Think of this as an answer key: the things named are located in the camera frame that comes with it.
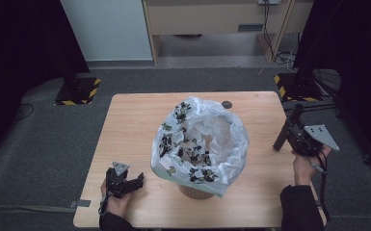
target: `plastic bag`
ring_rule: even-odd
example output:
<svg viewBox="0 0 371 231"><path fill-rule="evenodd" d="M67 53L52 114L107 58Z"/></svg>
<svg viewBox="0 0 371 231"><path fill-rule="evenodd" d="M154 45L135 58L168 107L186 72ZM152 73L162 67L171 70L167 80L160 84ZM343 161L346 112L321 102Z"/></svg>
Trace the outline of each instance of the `plastic bag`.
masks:
<svg viewBox="0 0 371 231"><path fill-rule="evenodd" d="M166 117L152 146L156 175L223 197L242 172L249 136L220 103L189 97Z"/></svg>

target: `white wall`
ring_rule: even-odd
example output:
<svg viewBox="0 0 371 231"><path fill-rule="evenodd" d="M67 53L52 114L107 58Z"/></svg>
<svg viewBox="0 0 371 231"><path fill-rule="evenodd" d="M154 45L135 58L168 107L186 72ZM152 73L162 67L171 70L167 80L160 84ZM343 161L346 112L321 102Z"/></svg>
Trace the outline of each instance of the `white wall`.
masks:
<svg viewBox="0 0 371 231"><path fill-rule="evenodd" d="M61 0L86 61L152 61L142 0Z"/></svg>

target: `wooden table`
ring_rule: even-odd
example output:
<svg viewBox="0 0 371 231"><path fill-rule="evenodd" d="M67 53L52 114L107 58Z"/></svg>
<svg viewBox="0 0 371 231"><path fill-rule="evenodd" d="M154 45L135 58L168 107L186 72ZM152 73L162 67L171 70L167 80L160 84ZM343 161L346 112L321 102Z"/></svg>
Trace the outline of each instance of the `wooden table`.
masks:
<svg viewBox="0 0 371 231"><path fill-rule="evenodd" d="M248 130L251 144L246 166L223 198L189 198L150 168L152 142L159 126L188 96L232 102L230 110ZM74 225L98 227L100 185L107 168L117 161L130 165L127 180L145 174L144 187L135 192L128 209L127 220L134 227L280 227L279 194L294 183L290 145L286 142L279 152L272 147L285 119L278 95L269 91L115 95L81 195L92 203L77 208Z"/></svg>

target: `hand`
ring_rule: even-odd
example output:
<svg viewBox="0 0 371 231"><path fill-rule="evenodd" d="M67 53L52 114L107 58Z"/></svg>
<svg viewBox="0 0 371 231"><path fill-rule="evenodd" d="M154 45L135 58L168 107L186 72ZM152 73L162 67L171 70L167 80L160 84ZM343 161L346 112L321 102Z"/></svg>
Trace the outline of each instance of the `hand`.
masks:
<svg viewBox="0 0 371 231"><path fill-rule="evenodd" d="M331 148L323 145L323 150L319 153L319 156L324 164L326 163L326 158L329 156L330 152ZM293 162L295 184L310 185L311 178L317 173L317 169L310 164L310 161L318 166L320 166L320 162L318 161L317 157L310 157L308 159L307 157L301 156L294 151L291 151L291 153L296 155L296 159Z"/></svg>
<svg viewBox="0 0 371 231"><path fill-rule="evenodd" d="M104 197L106 194L106 180L101 185L101 196ZM126 194L123 198L115 198L110 196L107 203L107 212L125 218L128 203L131 200L132 192Z"/></svg>

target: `black cylinder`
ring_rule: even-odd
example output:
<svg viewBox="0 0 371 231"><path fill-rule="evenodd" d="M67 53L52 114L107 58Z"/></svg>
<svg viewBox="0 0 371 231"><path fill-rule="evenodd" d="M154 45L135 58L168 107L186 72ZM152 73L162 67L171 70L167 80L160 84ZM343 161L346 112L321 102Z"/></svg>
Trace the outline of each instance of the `black cylinder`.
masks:
<svg viewBox="0 0 371 231"><path fill-rule="evenodd" d="M278 138L275 141L275 144L273 144L273 148L277 151L281 149L281 147L284 145L284 142L287 139L287 130L289 127L294 127L296 123L299 121L300 116L302 115L302 112L304 111L303 105L296 104L296 106L293 108L293 111L291 112L290 116L286 119L284 122L283 127L281 128L280 133L278 134Z"/></svg>

